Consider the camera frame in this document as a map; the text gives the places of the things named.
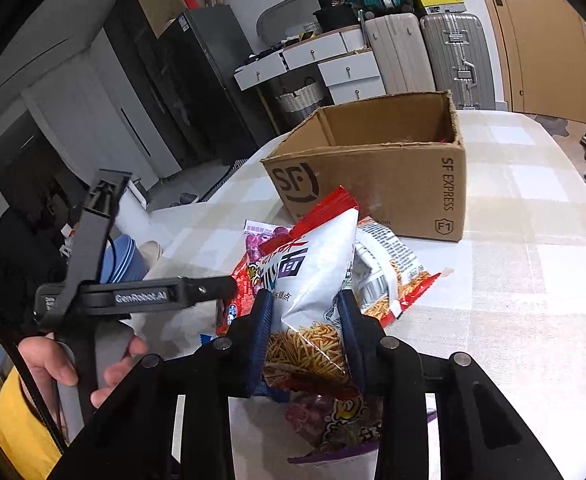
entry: yellow sleeve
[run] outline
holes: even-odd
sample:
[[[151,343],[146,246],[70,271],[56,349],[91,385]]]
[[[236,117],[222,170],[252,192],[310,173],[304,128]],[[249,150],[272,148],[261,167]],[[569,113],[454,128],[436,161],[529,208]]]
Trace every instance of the yellow sleeve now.
[[[0,392],[0,447],[25,480],[44,480],[60,458],[48,430],[28,408],[15,368]]]

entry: tablecloth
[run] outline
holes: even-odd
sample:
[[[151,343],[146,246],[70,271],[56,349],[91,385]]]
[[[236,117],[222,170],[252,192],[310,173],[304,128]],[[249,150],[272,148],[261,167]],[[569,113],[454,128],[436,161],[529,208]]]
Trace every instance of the tablecloth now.
[[[536,122],[507,112],[460,111],[467,149],[467,214],[459,243],[406,238],[431,272],[451,269],[387,333],[418,351],[465,351],[541,441],[565,480],[586,476],[586,185]],[[148,278],[230,272],[245,219],[291,225],[256,153],[208,203],[184,206],[184,229]],[[137,316],[165,357],[214,331],[214,305]],[[231,399],[238,479],[372,478],[373,465],[302,472],[286,458],[310,450],[266,399]],[[179,435],[179,424],[176,434]],[[439,478],[436,423],[431,478]],[[179,437],[175,446],[179,446]]]

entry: f1 shield logo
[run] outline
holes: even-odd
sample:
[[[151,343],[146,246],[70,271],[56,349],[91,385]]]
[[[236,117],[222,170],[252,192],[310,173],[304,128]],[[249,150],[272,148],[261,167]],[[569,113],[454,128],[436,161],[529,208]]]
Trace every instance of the f1 shield logo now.
[[[453,232],[453,221],[446,218],[436,220],[435,230],[441,235],[450,235]]]
[[[289,166],[284,170],[275,168],[273,178],[279,183],[285,197],[291,202],[313,202],[320,194],[320,185],[311,167],[302,162],[298,166]]]

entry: wooden door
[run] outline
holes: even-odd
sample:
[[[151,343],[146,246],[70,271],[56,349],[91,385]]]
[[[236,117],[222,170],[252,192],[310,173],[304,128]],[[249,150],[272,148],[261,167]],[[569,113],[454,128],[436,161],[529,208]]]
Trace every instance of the wooden door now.
[[[586,124],[586,26],[565,0],[486,0],[513,112]]]

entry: silver suitcase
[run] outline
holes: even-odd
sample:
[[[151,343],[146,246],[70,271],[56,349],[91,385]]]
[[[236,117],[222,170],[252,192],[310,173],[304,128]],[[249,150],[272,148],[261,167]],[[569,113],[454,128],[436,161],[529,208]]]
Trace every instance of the silver suitcase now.
[[[387,94],[433,92],[433,72],[420,24],[413,14],[391,14],[364,23]]]
[[[480,19],[446,12],[423,17],[420,26],[436,89],[450,89],[458,110],[495,110],[493,72]]]

